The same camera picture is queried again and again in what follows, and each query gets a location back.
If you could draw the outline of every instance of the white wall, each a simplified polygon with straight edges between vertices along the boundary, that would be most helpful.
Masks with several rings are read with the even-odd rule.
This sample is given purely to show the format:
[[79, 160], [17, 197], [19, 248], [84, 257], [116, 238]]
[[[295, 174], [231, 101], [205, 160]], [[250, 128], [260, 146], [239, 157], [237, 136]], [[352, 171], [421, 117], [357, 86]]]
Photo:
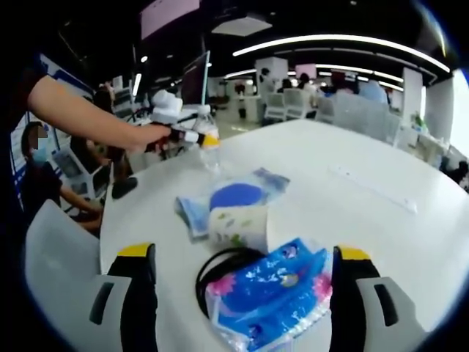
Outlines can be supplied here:
[[461, 70], [453, 72], [453, 125], [450, 143], [469, 156], [469, 87]]
[[425, 123], [432, 136], [450, 140], [453, 124], [453, 79], [426, 89]]

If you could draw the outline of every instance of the ceiling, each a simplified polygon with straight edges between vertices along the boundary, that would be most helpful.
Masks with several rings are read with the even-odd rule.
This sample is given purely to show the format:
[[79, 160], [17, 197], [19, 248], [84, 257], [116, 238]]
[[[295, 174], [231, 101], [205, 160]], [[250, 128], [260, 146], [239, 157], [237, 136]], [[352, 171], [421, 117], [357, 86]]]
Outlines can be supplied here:
[[[234, 51], [269, 40], [309, 34], [374, 37], [422, 51], [451, 69], [459, 64], [455, 50], [447, 48], [446, 56], [443, 55], [439, 39], [408, 1], [328, 0], [307, 4], [304, 0], [281, 3], [203, 0], [200, 10], [168, 24], [144, 42], [139, 39], [139, 12], [151, 0], [126, 1], [124, 4], [97, 2], [99, 6], [81, 1], [76, 8], [61, 13], [57, 30], [44, 45], [46, 55], [92, 85], [121, 74], [141, 72], [141, 86], [149, 88], [158, 78], [181, 76], [184, 66], [202, 54], [204, 48], [211, 51], [211, 76], [247, 70], [254, 67], [256, 59], [275, 55], [288, 59], [291, 68], [315, 62], [377, 70], [401, 77], [407, 64], [377, 56], [378, 53], [422, 67], [437, 76], [434, 80], [433, 75], [424, 73], [425, 84], [448, 78], [440, 68], [408, 53], [381, 45], [341, 40], [280, 45], [232, 56]], [[254, 12], [273, 26], [248, 37], [212, 34], [211, 30], [220, 23], [217, 18], [222, 13], [221, 8], [229, 5], [234, 9], [231, 13]], [[149, 57], [144, 64], [139, 62], [143, 55]]]

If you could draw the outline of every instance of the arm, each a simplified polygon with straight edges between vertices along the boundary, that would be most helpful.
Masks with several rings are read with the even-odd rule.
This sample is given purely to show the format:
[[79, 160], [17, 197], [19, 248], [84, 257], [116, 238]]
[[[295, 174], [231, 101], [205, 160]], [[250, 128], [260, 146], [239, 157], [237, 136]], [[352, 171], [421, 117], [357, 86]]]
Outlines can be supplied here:
[[80, 197], [70, 187], [62, 185], [60, 187], [60, 195], [63, 199], [73, 205], [75, 208], [84, 210], [90, 213], [100, 213], [102, 208], [87, 202], [84, 198]]
[[144, 151], [148, 144], [171, 132], [160, 125], [132, 126], [68, 92], [48, 76], [34, 86], [28, 107], [41, 120], [66, 133], [130, 151]]
[[111, 160], [104, 158], [101, 154], [99, 154], [96, 150], [95, 143], [93, 141], [87, 140], [86, 141], [86, 147], [88, 148], [89, 152], [91, 155], [93, 155], [93, 158], [100, 163], [100, 165], [109, 165], [111, 163]]

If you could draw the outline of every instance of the table surface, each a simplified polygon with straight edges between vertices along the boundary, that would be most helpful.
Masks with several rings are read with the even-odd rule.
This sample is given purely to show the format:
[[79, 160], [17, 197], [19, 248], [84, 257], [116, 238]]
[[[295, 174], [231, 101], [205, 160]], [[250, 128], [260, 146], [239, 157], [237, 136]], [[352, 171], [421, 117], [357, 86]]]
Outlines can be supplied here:
[[[244, 133], [221, 143], [227, 174], [259, 167], [287, 176], [287, 192], [270, 205], [268, 240], [275, 248], [298, 236], [330, 247], [367, 252], [381, 276], [390, 276], [416, 304], [429, 331], [444, 318], [469, 268], [469, 197], [423, 161], [382, 142], [332, 125], [293, 121]], [[388, 193], [416, 202], [411, 213], [389, 199], [334, 174], [342, 167]], [[212, 177], [197, 151], [136, 175], [139, 186], [120, 200], [108, 197], [101, 230], [101, 265], [107, 272], [117, 252], [131, 244], [156, 245], [158, 347], [162, 351], [227, 351], [199, 311], [198, 270], [213, 254], [189, 240], [174, 212], [178, 195], [210, 189]], [[315, 350], [328, 351], [330, 319], [305, 334]], [[296, 351], [308, 351], [308, 337]]]

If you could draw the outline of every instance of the black cable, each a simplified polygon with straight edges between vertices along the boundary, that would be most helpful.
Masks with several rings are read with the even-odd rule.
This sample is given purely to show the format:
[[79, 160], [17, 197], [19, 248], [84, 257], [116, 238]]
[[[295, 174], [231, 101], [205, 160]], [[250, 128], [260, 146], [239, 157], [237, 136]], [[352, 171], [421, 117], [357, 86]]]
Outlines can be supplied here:
[[[204, 271], [208, 265], [224, 254], [232, 254], [231, 257], [225, 259], [220, 264], [211, 268], [205, 275]], [[257, 260], [264, 258], [265, 255], [256, 249], [245, 247], [229, 248], [212, 256], [200, 269], [196, 279], [196, 298], [199, 303], [200, 310], [208, 318], [207, 302], [205, 301], [205, 290], [211, 282], [216, 282], [223, 276], [238, 271], [246, 266], [255, 263]]]

